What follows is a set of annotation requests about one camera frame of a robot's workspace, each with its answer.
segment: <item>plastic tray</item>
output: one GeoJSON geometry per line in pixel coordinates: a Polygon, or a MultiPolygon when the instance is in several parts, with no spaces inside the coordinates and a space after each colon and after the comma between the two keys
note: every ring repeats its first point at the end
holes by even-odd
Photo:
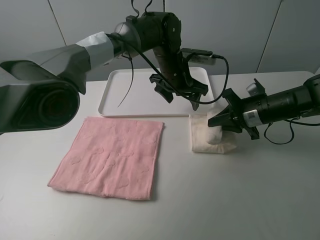
{"type": "MultiPolygon", "coordinates": [[[[207,113],[210,105],[200,105],[197,111],[191,103],[181,96],[174,95],[168,103],[155,92],[155,83],[149,77],[155,74],[153,69],[135,69],[134,79],[126,99],[118,107],[130,86],[132,70],[116,70],[110,73],[98,111],[103,117],[152,117],[152,116],[188,116],[192,113],[207,113]]],[[[201,101],[214,99],[207,71],[201,67],[190,67],[191,76],[208,85],[209,91],[201,101]]]]}

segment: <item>table surface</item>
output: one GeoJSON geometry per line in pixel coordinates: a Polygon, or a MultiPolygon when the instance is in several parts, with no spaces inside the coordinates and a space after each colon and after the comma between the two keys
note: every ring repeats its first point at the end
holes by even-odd
{"type": "MultiPolygon", "coordinates": [[[[309,72],[230,75],[241,98],[257,78],[268,94],[297,87],[309,72]]],[[[225,76],[211,76],[217,96],[225,76]]],[[[78,114],[66,126],[0,136],[1,240],[318,240],[320,128],[294,126],[291,144],[237,134],[226,155],[190,151],[187,117],[165,123],[151,201],[55,191],[47,183],[87,116],[98,116],[105,81],[88,82],[78,114]]],[[[318,117],[305,119],[320,121],[318,117]]],[[[260,135],[266,126],[260,126],[260,135]]],[[[290,138],[275,123],[270,138],[290,138]]]]}

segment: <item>cable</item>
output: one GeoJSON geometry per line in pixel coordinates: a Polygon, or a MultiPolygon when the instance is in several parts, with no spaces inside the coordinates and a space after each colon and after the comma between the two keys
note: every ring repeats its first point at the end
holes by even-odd
{"type": "Polygon", "coordinates": [[[268,124],[268,127],[265,129],[263,136],[264,136],[270,143],[273,143],[273,144],[275,144],[275,145],[284,145],[284,144],[291,143],[291,142],[293,141],[293,139],[295,138],[295,132],[294,132],[294,129],[292,128],[292,124],[294,123],[293,120],[297,120],[297,118],[293,118],[293,119],[291,119],[291,120],[286,120],[286,122],[289,122],[290,131],[291,131],[291,139],[290,139],[289,141],[279,143],[279,142],[271,141],[271,140],[267,137],[267,131],[268,131],[269,127],[273,124],[273,122],[271,122],[271,123],[268,124]]]}
{"type": "Polygon", "coordinates": [[[123,56],[123,57],[126,58],[126,59],[129,59],[129,61],[130,61],[130,63],[131,63],[132,78],[131,78],[131,83],[130,83],[129,89],[128,89],[128,91],[126,92],[126,94],[124,95],[124,98],[122,99],[122,101],[120,102],[120,104],[118,105],[118,107],[120,107],[120,105],[121,105],[121,104],[123,103],[123,101],[126,99],[128,93],[130,92],[132,83],[134,82],[134,64],[133,64],[133,62],[132,62],[132,57],[131,57],[131,55],[130,55],[130,52],[129,52],[129,49],[128,49],[127,45],[125,45],[125,48],[126,48],[126,51],[127,51],[129,57],[126,57],[126,56],[123,56]]]}
{"type": "Polygon", "coordinates": [[[136,14],[137,14],[137,18],[139,17],[139,15],[140,15],[140,12],[139,12],[139,10],[138,9],[136,9],[135,7],[134,7],[134,0],[131,0],[131,6],[132,6],[132,8],[133,8],[133,10],[136,12],[136,14]]]}
{"type": "Polygon", "coordinates": [[[305,122],[298,122],[298,121],[292,121],[292,123],[303,125],[303,126],[310,126],[310,127],[320,126],[320,123],[305,123],[305,122]]]}
{"type": "Polygon", "coordinates": [[[186,60],[187,62],[189,62],[189,61],[191,60],[191,58],[192,58],[193,56],[196,56],[196,55],[198,55],[198,54],[196,54],[195,52],[190,53],[188,56],[185,57],[185,60],[186,60]]]}
{"type": "Polygon", "coordinates": [[[150,0],[150,2],[148,3],[148,5],[145,7],[144,9],[144,13],[147,14],[147,8],[152,4],[153,0],[150,0]]]}
{"type": "Polygon", "coordinates": [[[167,79],[166,77],[155,67],[155,65],[153,65],[153,63],[143,54],[143,52],[138,49],[136,46],[134,46],[133,44],[131,44],[129,41],[126,41],[124,40],[122,37],[120,36],[116,36],[116,35],[111,35],[111,34],[106,34],[108,36],[108,38],[113,38],[115,40],[118,40],[118,41],[121,41],[127,45],[129,45],[130,47],[132,47],[138,54],[141,55],[141,57],[150,65],[150,67],[163,79],[163,81],[169,85],[173,91],[180,95],[181,97],[183,97],[184,99],[187,99],[193,103],[196,103],[196,104],[202,104],[202,105],[208,105],[208,104],[213,104],[215,102],[217,102],[223,95],[223,92],[226,90],[226,87],[227,87],[227,83],[228,83],[228,78],[229,78],[229,63],[227,61],[227,59],[223,56],[220,56],[220,55],[216,55],[214,54],[213,55],[213,58],[216,58],[216,59],[222,59],[224,60],[225,62],[225,65],[226,65],[226,74],[225,74],[225,81],[224,81],[224,86],[223,86],[223,89],[222,89],[222,92],[221,94],[214,100],[212,101],[197,101],[197,100],[194,100],[194,99],[191,99],[190,97],[188,97],[187,95],[181,93],[178,89],[176,89],[175,86],[173,86],[167,79]]]}

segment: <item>white wall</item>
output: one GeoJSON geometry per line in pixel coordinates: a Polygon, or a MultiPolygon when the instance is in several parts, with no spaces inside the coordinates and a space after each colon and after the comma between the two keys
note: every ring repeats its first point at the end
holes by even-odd
{"type": "Polygon", "coordinates": [[[320,0],[284,0],[258,72],[309,71],[320,66],[320,0]]]}
{"type": "MultiPolygon", "coordinates": [[[[182,21],[182,46],[211,50],[227,58],[230,72],[255,73],[280,0],[165,0],[182,21]]],[[[223,61],[205,67],[225,74],[223,61]]]]}
{"type": "Polygon", "coordinates": [[[0,1],[0,61],[64,45],[46,0],[0,1]]]}

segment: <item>white cloth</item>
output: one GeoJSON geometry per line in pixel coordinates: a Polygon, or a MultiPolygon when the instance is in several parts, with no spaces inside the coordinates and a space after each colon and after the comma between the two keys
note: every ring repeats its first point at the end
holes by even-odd
{"type": "MultiPolygon", "coordinates": [[[[220,108],[214,106],[207,114],[207,121],[206,123],[208,124],[208,120],[216,116],[218,113],[220,113],[221,110],[220,108]]],[[[205,141],[208,144],[211,145],[217,145],[221,142],[222,140],[222,126],[214,126],[214,127],[207,127],[207,130],[205,132],[205,141]]]]}
{"type": "MultiPolygon", "coordinates": [[[[235,149],[237,147],[236,137],[235,134],[230,131],[224,131],[222,133],[222,139],[220,143],[216,145],[207,143],[207,132],[210,129],[210,127],[208,127],[207,119],[207,115],[205,114],[189,115],[191,151],[198,153],[225,154],[235,149]]],[[[219,128],[216,128],[216,130],[211,129],[211,131],[211,136],[214,134],[214,131],[216,131],[217,134],[222,132],[221,128],[220,130],[219,128]]]]}

